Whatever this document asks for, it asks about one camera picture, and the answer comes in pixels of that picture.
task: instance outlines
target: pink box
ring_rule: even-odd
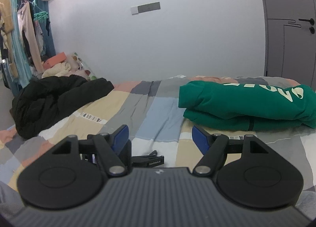
[[[55,66],[57,63],[59,62],[63,62],[66,60],[66,55],[64,52],[59,53],[55,56],[53,56],[52,58],[49,58],[47,61],[45,61],[43,67],[45,70]]]

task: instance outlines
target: light switch panel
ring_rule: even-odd
[[[144,13],[154,10],[160,10],[160,2],[152,3],[152,4],[144,4],[138,7],[138,13]]]

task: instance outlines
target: floor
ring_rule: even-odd
[[[9,112],[12,108],[13,94],[4,86],[0,79],[0,131],[14,125],[14,120]]]

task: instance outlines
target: green hanger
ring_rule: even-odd
[[[33,11],[35,12],[36,8],[40,10],[38,13],[34,13],[34,20],[39,22],[44,22],[48,18],[48,12],[43,11],[41,8],[39,8],[36,4],[36,0],[33,0]]]

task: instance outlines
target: white wall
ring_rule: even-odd
[[[161,10],[130,8],[160,2]],[[262,76],[262,0],[51,0],[57,52],[113,82],[176,75]]]

